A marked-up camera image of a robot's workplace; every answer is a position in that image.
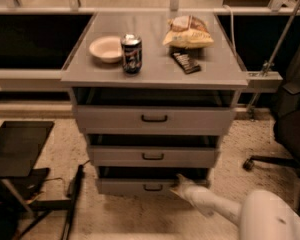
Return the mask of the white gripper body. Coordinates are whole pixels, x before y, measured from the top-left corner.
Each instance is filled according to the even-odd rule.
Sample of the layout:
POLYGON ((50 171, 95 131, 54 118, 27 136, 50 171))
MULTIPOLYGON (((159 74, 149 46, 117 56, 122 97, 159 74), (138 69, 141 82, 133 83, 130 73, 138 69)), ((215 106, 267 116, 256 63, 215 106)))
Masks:
POLYGON ((186 184, 182 187, 182 197, 203 216, 210 217, 214 214, 212 209, 214 194, 209 189, 196 184, 186 184))

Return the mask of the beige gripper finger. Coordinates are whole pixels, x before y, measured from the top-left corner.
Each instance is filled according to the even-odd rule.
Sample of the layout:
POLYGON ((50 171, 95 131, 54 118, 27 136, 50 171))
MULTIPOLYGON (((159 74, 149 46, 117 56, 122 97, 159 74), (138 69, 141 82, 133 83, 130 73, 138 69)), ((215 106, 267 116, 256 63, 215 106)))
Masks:
POLYGON ((191 179, 186 178, 182 174, 177 175, 180 185, 194 185, 194 182, 191 179))
POLYGON ((176 189, 172 189, 172 188, 170 189, 170 191, 171 191, 173 194, 177 195, 178 197, 184 199, 184 195, 183 195, 180 191, 178 191, 178 190, 176 190, 176 189))

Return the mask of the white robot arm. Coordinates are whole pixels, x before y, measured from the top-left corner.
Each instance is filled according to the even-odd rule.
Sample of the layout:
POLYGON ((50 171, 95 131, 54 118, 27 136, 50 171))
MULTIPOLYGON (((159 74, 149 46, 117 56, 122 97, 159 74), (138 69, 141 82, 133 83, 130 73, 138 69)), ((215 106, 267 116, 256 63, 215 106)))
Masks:
POLYGON ((239 240, 300 240, 300 216, 273 192, 257 189, 242 203, 213 193, 203 185, 177 175, 170 191, 189 202, 203 216, 217 213, 233 223, 239 240))

